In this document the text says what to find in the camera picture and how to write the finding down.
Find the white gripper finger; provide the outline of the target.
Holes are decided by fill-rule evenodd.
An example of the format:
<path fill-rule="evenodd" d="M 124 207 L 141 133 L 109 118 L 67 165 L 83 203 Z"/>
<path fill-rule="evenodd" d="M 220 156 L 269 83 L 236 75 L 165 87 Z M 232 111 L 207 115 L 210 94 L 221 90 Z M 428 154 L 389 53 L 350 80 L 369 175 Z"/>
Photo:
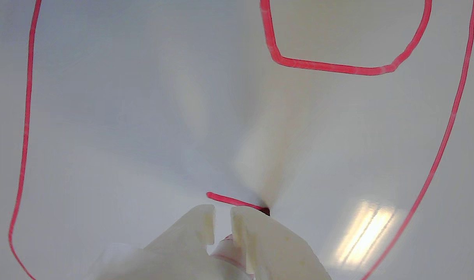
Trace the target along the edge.
<path fill-rule="evenodd" d="M 231 208 L 233 241 L 257 280 L 330 280 L 310 245 L 270 216 L 247 206 Z"/>
<path fill-rule="evenodd" d="M 215 207 L 198 205 L 141 250 L 118 280 L 222 280 L 207 253 L 214 244 Z"/>

